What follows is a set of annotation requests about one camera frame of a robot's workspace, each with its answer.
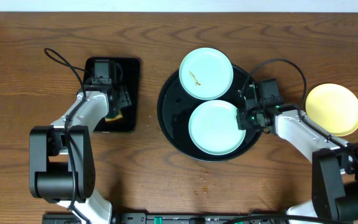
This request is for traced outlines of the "yellow green scrub sponge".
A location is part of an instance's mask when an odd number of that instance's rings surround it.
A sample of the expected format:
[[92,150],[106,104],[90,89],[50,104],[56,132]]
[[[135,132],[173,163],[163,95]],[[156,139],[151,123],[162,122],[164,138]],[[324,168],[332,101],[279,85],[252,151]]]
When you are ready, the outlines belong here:
[[105,116],[104,120],[105,122],[113,122],[119,119],[122,119],[123,115],[121,110],[113,110],[112,113]]

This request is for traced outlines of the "mint plate with stain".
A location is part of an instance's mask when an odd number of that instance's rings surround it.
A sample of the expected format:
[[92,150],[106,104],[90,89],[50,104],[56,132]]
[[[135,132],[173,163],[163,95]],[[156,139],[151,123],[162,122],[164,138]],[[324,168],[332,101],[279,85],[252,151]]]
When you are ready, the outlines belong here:
[[198,48],[181,61],[179,80],[183,89],[199,100],[214,100],[231,87],[234,71],[231,61],[221,51]]

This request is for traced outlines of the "yellow plate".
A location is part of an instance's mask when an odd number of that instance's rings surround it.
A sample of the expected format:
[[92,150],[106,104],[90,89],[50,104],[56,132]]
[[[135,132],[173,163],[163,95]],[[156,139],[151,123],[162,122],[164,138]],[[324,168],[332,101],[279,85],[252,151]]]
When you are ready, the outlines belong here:
[[358,98],[341,85],[316,86],[305,106],[308,117],[331,134],[347,136],[358,129]]

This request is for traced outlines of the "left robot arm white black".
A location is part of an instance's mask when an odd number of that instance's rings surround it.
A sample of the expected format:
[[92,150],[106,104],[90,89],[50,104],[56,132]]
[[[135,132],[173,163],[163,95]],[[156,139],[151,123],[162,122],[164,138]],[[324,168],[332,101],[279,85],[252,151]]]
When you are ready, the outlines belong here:
[[65,114],[30,131],[30,193],[73,214],[61,222],[119,223],[113,204],[95,189],[90,136],[119,110],[135,109],[137,97],[138,89],[132,86],[84,85]]

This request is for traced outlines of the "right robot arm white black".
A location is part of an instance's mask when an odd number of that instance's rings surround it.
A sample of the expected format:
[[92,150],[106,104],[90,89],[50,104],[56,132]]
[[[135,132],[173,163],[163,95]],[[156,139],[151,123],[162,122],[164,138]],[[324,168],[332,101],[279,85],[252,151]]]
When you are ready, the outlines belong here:
[[358,142],[325,131],[299,106],[285,104],[278,92],[240,91],[245,106],[237,111],[239,129],[268,129],[288,141],[312,164],[312,197],[288,209],[304,220],[358,220]]

